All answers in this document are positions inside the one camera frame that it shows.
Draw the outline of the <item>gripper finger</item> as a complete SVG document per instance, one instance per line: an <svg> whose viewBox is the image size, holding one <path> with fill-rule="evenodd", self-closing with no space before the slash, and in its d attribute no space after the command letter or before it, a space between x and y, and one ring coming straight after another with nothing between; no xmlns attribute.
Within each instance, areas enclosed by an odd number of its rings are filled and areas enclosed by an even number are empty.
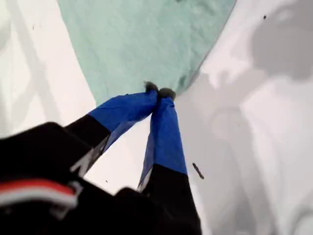
<svg viewBox="0 0 313 235"><path fill-rule="evenodd" d="M113 97L67 125L67 131L91 147L70 171L85 175L119 137L152 113L157 101L157 86L146 82L144 92Z"/></svg>
<svg viewBox="0 0 313 235"><path fill-rule="evenodd" d="M175 92L162 88L152 112L140 191L158 212L160 235L200 235L175 110Z"/></svg>

